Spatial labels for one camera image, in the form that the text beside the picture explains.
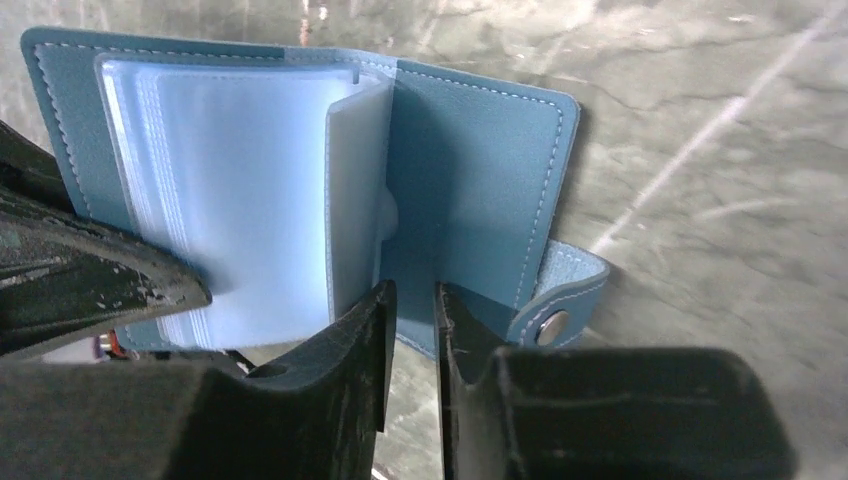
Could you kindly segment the blue leather card holder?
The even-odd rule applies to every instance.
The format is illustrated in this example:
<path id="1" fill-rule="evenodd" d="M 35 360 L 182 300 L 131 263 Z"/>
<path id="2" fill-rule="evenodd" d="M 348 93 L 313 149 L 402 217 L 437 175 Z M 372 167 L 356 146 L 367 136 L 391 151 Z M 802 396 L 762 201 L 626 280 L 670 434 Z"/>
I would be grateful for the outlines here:
<path id="1" fill-rule="evenodd" d="M 440 282 L 498 337 L 563 347 L 609 276 L 548 237 L 580 117 L 567 94 L 352 49 L 53 27 L 21 49 L 74 210 L 212 292 L 118 328 L 125 348 L 303 339 L 380 279 L 422 353 Z"/>

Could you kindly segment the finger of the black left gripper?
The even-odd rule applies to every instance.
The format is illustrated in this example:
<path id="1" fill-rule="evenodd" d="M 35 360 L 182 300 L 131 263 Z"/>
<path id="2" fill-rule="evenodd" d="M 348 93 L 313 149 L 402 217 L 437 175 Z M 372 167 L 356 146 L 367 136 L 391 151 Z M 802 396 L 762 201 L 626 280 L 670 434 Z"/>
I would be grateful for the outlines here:
<path id="1" fill-rule="evenodd" d="M 34 357 L 211 300 L 181 260 L 75 214 L 55 158 L 1 126 L 2 357 Z"/>

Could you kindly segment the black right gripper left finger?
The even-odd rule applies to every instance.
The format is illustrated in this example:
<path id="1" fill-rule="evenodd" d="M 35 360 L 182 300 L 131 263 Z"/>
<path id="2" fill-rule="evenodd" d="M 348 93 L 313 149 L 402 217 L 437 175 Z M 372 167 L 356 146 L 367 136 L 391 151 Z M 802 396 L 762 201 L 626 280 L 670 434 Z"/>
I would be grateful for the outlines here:
<path id="1" fill-rule="evenodd" d="M 384 427 L 397 294 L 236 377 L 208 363 L 13 362 L 5 479 L 367 479 Z"/>

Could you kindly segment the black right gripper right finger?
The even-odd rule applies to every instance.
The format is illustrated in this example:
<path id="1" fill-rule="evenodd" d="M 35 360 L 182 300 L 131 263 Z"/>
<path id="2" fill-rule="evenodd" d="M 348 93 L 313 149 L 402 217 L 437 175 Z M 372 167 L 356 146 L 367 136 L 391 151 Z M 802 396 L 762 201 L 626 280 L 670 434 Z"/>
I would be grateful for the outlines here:
<path id="1" fill-rule="evenodd" d="M 448 479 L 791 479 L 797 454 L 754 370 L 700 347 L 536 349 L 434 293 Z"/>

